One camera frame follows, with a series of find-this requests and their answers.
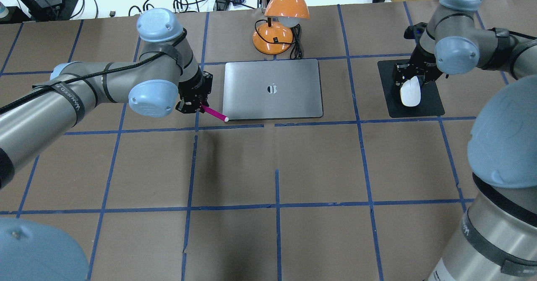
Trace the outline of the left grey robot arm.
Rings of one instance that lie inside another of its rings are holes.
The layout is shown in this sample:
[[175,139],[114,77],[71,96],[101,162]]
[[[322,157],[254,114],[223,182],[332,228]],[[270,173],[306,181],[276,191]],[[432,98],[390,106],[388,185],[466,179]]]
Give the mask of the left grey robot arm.
[[[82,122],[102,103],[125,103],[153,118],[173,109],[202,112],[213,76],[203,72],[187,30],[166,8],[142,13],[136,23],[145,42],[138,62],[58,65],[50,80],[1,109],[1,187],[27,163]],[[85,281],[83,249],[61,229],[18,218],[1,219],[2,281]]]

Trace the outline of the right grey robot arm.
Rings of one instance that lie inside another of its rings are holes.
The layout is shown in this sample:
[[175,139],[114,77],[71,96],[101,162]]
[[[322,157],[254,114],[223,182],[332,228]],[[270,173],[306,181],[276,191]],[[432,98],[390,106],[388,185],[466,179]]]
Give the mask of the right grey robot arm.
[[536,277],[536,39],[508,29],[478,29],[482,0],[440,0],[407,63],[394,67],[402,103],[418,105],[420,88],[473,68],[516,80],[477,116],[467,145],[478,194],[462,216],[430,281],[527,281]]

